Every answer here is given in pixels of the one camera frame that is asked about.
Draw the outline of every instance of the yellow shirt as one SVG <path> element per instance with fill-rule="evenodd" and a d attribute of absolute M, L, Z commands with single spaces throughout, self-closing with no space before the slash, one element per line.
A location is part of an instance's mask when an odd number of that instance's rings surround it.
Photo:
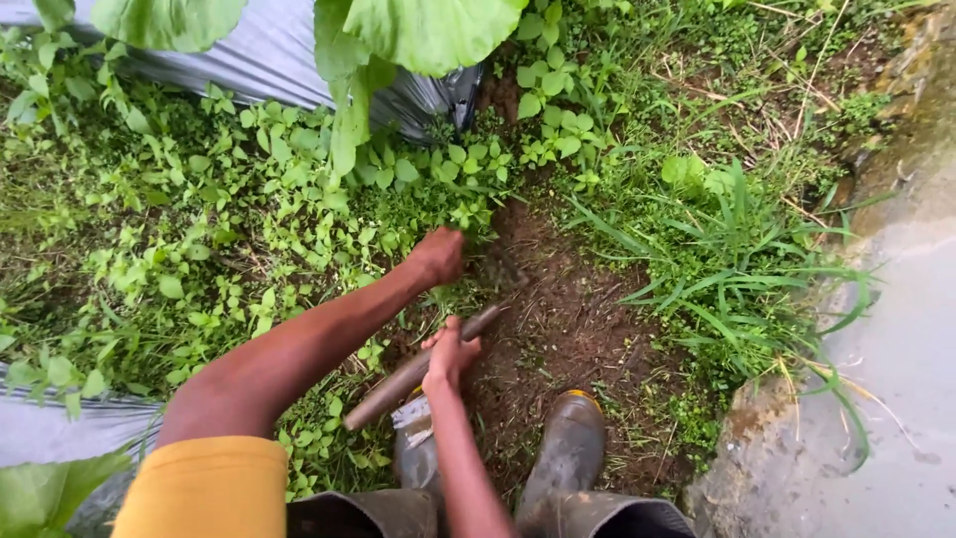
<path fill-rule="evenodd" d="M 288 455 L 261 437 L 207 437 L 146 457 L 113 538 L 281 538 Z"/>

